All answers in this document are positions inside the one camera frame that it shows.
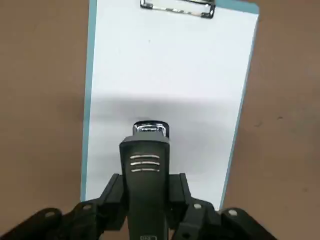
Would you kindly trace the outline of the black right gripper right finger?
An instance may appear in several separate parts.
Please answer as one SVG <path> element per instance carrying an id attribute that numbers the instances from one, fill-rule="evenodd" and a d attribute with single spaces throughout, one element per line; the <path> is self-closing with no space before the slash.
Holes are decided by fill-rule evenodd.
<path id="1" fill-rule="evenodd" d="M 215 210 L 191 195 L 184 173 L 171 174 L 167 221 L 173 240 L 276 240 L 266 228 L 238 207 Z"/>

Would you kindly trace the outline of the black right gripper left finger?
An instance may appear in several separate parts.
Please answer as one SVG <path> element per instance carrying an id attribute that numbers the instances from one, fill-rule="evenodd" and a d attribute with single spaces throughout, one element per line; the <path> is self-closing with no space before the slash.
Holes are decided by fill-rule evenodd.
<path id="1" fill-rule="evenodd" d="M 113 174 L 100 197 L 79 202 L 65 214 L 48 207 L 7 231 L 2 240 L 98 240 L 119 231 L 127 215 L 123 176 Z"/>

